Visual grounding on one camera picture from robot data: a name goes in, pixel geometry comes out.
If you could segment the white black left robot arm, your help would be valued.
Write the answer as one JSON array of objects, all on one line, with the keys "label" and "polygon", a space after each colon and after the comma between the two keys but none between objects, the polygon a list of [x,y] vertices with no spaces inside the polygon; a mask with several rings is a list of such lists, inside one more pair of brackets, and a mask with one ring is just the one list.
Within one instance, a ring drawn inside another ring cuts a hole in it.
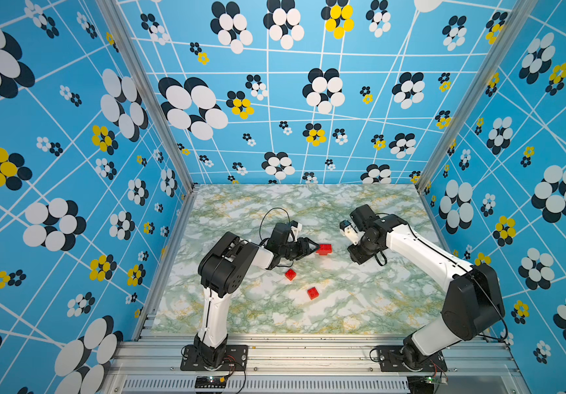
[{"label": "white black left robot arm", "polygon": [[198,274],[204,293],[202,324],[194,338],[194,348],[205,366],[223,364],[228,340],[227,316],[231,295],[236,292],[252,266],[272,270],[281,264],[316,253],[321,245],[300,236],[296,221],[277,223],[271,236],[255,243],[226,232],[199,264]]}]

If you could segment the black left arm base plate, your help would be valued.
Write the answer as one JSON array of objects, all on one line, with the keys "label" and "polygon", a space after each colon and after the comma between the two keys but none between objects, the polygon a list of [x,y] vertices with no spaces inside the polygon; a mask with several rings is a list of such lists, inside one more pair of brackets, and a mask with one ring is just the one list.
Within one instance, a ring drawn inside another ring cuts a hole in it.
[{"label": "black left arm base plate", "polygon": [[248,346],[225,345],[220,349],[208,346],[187,345],[181,351],[183,356],[180,370],[189,372],[230,372],[233,368],[244,370],[248,361]]}]

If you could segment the long red lego brick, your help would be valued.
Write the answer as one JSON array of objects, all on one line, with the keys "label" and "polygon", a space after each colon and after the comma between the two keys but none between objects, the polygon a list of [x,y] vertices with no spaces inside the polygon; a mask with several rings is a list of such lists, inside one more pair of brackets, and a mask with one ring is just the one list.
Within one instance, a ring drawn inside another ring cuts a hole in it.
[{"label": "long red lego brick", "polygon": [[333,252],[331,244],[320,244],[316,250],[316,254],[320,256],[327,256]]}]

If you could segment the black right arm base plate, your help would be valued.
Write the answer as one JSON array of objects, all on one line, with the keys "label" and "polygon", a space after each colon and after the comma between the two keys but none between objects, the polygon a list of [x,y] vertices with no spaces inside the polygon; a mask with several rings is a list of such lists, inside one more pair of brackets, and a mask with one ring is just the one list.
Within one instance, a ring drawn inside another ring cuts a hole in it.
[{"label": "black right arm base plate", "polygon": [[410,346],[375,346],[369,352],[371,361],[379,364],[382,372],[446,372],[447,365],[441,351],[430,356],[420,355]]}]

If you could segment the small red lego brick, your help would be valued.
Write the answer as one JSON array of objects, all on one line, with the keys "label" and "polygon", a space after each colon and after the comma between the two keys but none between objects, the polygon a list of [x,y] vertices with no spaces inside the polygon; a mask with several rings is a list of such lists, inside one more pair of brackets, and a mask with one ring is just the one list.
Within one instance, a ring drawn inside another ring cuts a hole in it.
[{"label": "small red lego brick", "polygon": [[315,300],[319,297],[320,293],[315,287],[311,287],[307,290],[307,295],[310,300]]}]

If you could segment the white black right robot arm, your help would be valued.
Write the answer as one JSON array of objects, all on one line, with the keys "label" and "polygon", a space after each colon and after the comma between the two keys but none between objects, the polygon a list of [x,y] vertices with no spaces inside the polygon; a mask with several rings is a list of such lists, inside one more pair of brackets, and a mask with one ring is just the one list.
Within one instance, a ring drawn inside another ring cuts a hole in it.
[{"label": "white black right robot arm", "polygon": [[440,317],[404,339],[397,359],[406,368],[420,370],[432,356],[504,320],[499,279],[491,266],[453,256],[395,214],[377,214],[362,205],[349,216],[340,223],[340,232],[351,242],[348,253],[353,262],[375,259],[383,267],[384,252],[393,251],[419,267],[445,294]]}]

